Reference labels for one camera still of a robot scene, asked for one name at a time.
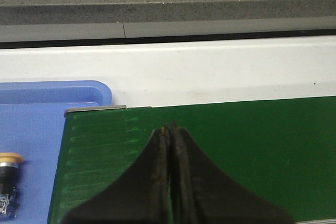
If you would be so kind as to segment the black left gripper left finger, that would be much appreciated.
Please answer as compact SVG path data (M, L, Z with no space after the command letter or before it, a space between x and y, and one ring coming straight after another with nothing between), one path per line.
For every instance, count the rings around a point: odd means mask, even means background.
M62 223L168 223L169 130L155 129L133 164L110 186L70 210Z

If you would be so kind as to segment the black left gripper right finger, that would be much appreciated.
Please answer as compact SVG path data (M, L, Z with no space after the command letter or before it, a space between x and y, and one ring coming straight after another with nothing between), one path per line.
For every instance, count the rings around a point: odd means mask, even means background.
M282 208L251 193L225 174L190 132L170 128L174 223L293 223Z

